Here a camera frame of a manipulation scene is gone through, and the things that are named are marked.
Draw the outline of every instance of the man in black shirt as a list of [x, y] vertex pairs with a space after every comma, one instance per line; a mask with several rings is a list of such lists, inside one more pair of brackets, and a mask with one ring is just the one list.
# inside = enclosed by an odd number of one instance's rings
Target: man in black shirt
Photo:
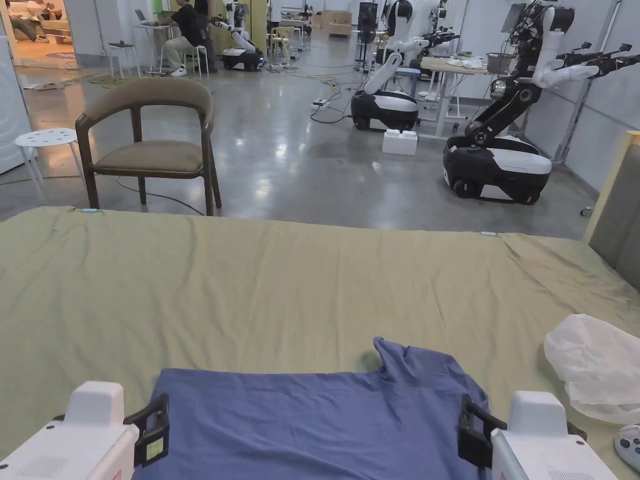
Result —
[[171, 66], [172, 77], [182, 77], [187, 74], [187, 70], [182, 63], [183, 52], [193, 52], [193, 48], [199, 45], [207, 46], [208, 39], [206, 32], [206, 24], [202, 22], [202, 18], [198, 16], [189, 0], [176, 0], [180, 10], [175, 12], [171, 17], [156, 22], [157, 25], [174, 25], [180, 27], [182, 36], [172, 38], [164, 43], [164, 52], [169, 65]]

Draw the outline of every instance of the metal pole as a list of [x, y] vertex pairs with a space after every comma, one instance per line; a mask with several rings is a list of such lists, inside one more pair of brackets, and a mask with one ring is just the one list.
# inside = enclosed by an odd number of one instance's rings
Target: metal pole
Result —
[[[602, 52], [604, 50], [607, 40], [609, 39], [609, 35], [611, 34], [613, 24], [616, 21], [616, 17], [618, 16], [620, 5], [623, 1], [624, 0], [612, 0], [611, 7], [609, 8], [607, 16], [605, 17], [605, 23], [602, 27], [602, 32], [600, 32], [600, 37], [598, 38], [598, 42], [596, 44], [596, 52]], [[556, 154], [552, 160], [554, 164], [562, 165], [564, 164], [564, 162], [566, 162], [566, 158], [569, 155], [569, 150], [571, 149], [571, 141], [573, 139], [573, 135], [575, 134], [575, 130], [578, 127], [578, 121], [580, 120], [584, 105], [587, 102], [587, 96], [589, 95], [592, 84], [593, 80], [586, 80], [582, 84], [582, 88], [580, 89], [580, 93], [578, 94], [578, 100], [575, 103], [575, 107], [573, 108], [571, 120], [569, 121], [569, 128], [567, 128], [562, 143], [556, 150]]]

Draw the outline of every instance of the upholstered headboard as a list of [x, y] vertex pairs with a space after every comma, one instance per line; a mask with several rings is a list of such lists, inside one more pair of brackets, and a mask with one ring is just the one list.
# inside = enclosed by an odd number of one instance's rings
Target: upholstered headboard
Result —
[[640, 132], [627, 132], [584, 241], [640, 290]]

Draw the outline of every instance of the doorway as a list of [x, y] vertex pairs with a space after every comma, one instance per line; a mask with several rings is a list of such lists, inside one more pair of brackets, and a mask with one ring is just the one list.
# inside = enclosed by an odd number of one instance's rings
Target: doorway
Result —
[[0, 0], [0, 13], [15, 66], [78, 68], [64, 0]]

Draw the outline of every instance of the game controller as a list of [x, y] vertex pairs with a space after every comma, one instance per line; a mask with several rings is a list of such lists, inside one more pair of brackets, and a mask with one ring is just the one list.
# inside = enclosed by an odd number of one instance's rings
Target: game controller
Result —
[[613, 440], [613, 446], [622, 460], [640, 472], [640, 426], [622, 427]]

